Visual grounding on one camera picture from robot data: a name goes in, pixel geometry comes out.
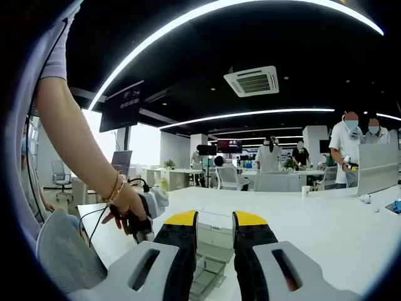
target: air conditioner vent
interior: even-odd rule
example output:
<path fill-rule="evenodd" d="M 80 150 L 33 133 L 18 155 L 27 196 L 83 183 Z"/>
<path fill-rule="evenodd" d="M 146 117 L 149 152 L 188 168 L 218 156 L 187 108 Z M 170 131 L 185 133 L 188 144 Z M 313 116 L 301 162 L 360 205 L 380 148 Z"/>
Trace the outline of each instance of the air conditioner vent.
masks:
<path fill-rule="evenodd" d="M 276 67 L 267 66 L 224 75 L 239 97 L 278 93 Z"/>

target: white pillar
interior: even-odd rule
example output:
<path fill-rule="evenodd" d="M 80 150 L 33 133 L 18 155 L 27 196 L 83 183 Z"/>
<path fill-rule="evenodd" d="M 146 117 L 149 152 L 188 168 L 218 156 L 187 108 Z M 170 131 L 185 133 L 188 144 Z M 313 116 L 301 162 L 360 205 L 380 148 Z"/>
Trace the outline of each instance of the white pillar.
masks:
<path fill-rule="evenodd" d="M 329 140 L 327 126 L 307 125 L 302 131 L 304 146 L 309 152 L 310 160 L 314 166 L 318 165 L 322 154 L 320 153 L 320 140 Z"/>

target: bracelet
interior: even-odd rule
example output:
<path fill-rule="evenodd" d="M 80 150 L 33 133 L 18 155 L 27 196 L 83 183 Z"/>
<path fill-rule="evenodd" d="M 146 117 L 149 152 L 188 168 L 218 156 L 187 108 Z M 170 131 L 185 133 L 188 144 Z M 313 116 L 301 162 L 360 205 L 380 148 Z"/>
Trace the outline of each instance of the bracelet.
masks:
<path fill-rule="evenodd" d="M 123 190 L 125 183 L 127 183 L 127 178 L 123 174 L 117 173 L 117 179 L 113 191 L 108 198 L 103 198 L 103 202 L 106 202 L 108 205 L 113 204 L 114 200 L 116 200 L 120 192 Z"/>

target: cable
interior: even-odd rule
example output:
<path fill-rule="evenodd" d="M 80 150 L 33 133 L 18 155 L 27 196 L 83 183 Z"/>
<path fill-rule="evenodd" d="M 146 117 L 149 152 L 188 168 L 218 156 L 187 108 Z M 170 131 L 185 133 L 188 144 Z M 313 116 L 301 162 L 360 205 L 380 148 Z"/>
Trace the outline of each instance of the cable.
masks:
<path fill-rule="evenodd" d="M 90 247 L 90 245 L 91 245 L 92 237 L 93 237 L 93 235 L 95 234 L 96 229 L 98 228 L 98 225 L 99 225 L 99 222 L 100 222 L 100 218 L 102 217 L 103 213 L 106 211 L 107 207 L 108 207 L 108 206 L 105 206 L 105 208 L 102 209 L 103 211 L 102 211 L 102 213 L 101 213 L 100 216 L 99 216 L 99 219 L 98 219 L 98 222 L 96 223 L 95 229 L 93 229 L 93 232 L 92 232 L 91 236 L 89 237 L 89 247 Z"/>
<path fill-rule="evenodd" d="M 84 215 L 80 218 L 80 235 L 81 235 L 81 237 L 82 237 L 82 230 L 81 230 L 82 219 L 83 219 L 85 216 L 89 215 L 89 214 L 92 214 L 92 213 L 95 213 L 95 212 L 98 212 L 98 211 L 101 211 L 101 210 L 103 210 L 103 208 L 102 208 L 102 209 L 94 210 L 94 211 L 89 212 L 89 213 L 87 213 L 87 214 L 84 214 Z"/>
<path fill-rule="evenodd" d="M 57 40 L 55 41 L 53 47 L 51 48 L 51 50 L 50 50 L 50 52 L 49 52 L 49 55 L 48 55 L 48 57 L 46 58 L 45 62 L 47 62 L 47 61 L 49 60 L 50 55 L 52 54 L 54 48 L 56 47 L 58 41 L 60 40 L 61 36 L 63 35 L 63 33 L 64 33 L 64 31 L 65 31 L 65 29 L 66 29 L 66 27 L 67 27 L 68 20 L 67 20 L 67 19 L 64 19 L 64 20 L 62 20 L 62 22 L 64 22 L 64 28 L 63 28 L 63 30 L 61 31 L 61 33 L 59 34 L 59 36 L 57 37 Z M 46 66 L 46 64 L 44 64 L 44 65 L 42 66 L 42 69 L 41 69 L 41 71 L 40 71 L 40 73 L 39 73 L 39 77 L 38 77 L 39 79 L 40 79 L 41 76 L 42 76 L 42 73 L 43 73 L 43 70 L 44 70 L 45 66 Z M 35 86 L 35 89 L 34 89 L 35 91 L 36 91 L 36 89 L 38 88 L 38 85 L 39 85 L 39 80 L 36 81 L 36 86 Z M 28 116 L 26 117 L 26 124 L 27 124 L 27 125 L 26 125 L 26 137 L 25 137 L 25 139 L 26 139 L 26 140 L 25 140 L 25 141 L 26 141 L 26 150 L 25 150 L 25 151 L 26 151 L 26 167 L 28 168 L 28 177 L 29 177 L 29 183 L 30 183 L 31 189 L 32 189 L 33 198 L 34 198 L 34 200 L 35 200 L 36 207 L 38 207 L 38 211 L 39 211 L 40 217 L 41 217 L 41 219 L 42 219 L 42 221 L 43 221 L 43 223 L 44 223 L 44 218 L 43 218 L 42 212 L 40 211 L 39 203 L 38 203 L 38 200 L 36 199 L 36 195 L 35 195 L 35 193 L 34 193 L 33 184 L 32 184 L 32 177 L 31 177 L 31 170 L 30 170 L 30 168 L 29 168 L 29 154 L 28 154 L 28 142 L 29 142 L 29 140 L 28 140 L 28 134 L 29 134 L 29 125 L 30 125 L 29 120 L 30 120 L 31 114 L 32 114 L 32 107 L 33 107 L 33 97 L 32 97 L 32 99 L 31 99 L 31 103 L 30 103 L 30 105 L 29 105 Z"/>

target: ceiling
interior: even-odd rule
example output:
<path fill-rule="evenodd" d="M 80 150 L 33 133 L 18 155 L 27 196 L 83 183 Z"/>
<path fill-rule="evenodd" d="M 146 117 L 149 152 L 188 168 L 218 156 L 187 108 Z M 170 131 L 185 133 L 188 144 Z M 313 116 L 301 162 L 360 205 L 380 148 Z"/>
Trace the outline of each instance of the ceiling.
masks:
<path fill-rule="evenodd" d="M 141 41 L 172 19 L 208 2 L 211 1 L 85 0 L 67 43 L 69 85 L 97 92 Z M 395 5 L 399 8 L 399 4 L 357 4 L 361 13 L 384 30 L 384 36 L 346 15 L 311 4 L 240 4 L 176 28 L 136 57 L 104 94 L 111 95 L 144 79 L 147 91 L 142 107 L 177 122 L 275 108 L 336 109 L 332 113 L 251 115 L 165 129 L 185 135 L 306 125 L 331 128 L 340 120 L 343 106 L 350 103 L 359 111 L 360 126 L 366 131 L 363 111 L 400 116 L 396 71 L 401 66 L 395 46 L 400 34 L 395 26 Z M 230 68 L 236 72 L 271 65 L 277 69 L 277 94 L 239 98 L 223 79 Z M 90 99 L 75 98 L 82 107 L 90 103 Z M 157 127 L 171 123 L 159 119 L 140 115 L 139 121 Z M 390 129 L 400 126 L 399 121 L 388 118 L 380 122 Z M 302 129 L 286 129 L 217 136 L 301 133 Z M 250 140 L 249 144 L 260 142 Z"/>

